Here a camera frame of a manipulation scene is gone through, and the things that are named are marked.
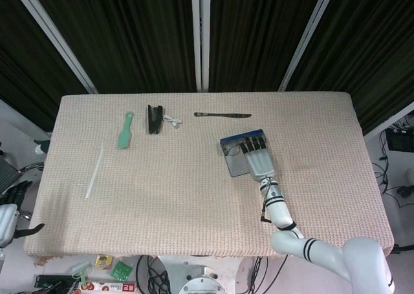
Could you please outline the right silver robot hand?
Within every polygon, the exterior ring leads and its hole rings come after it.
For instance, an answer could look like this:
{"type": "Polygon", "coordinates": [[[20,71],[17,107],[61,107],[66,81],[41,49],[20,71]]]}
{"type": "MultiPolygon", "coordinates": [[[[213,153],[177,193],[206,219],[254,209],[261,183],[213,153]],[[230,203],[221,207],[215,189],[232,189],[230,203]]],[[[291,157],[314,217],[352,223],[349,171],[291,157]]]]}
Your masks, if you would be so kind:
{"type": "Polygon", "coordinates": [[[239,144],[251,177],[260,182],[265,178],[273,178],[276,175],[274,162],[262,136],[245,137],[239,144]]]}

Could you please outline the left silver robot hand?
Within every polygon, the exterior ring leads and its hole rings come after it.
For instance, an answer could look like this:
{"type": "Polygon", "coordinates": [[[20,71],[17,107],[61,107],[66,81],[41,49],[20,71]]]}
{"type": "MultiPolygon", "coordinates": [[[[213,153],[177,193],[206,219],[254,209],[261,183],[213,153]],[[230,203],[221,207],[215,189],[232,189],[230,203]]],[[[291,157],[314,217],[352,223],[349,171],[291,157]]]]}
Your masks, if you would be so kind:
{"type": "Polygon", "coordinates": [[[11,244],[14,239],[35,235],[45,226],[41,223],[32,229],[16,228],[21,205],[32,184],[32,181],[25,180],[10,187],[1,195],[1,249],[11,244]]]}

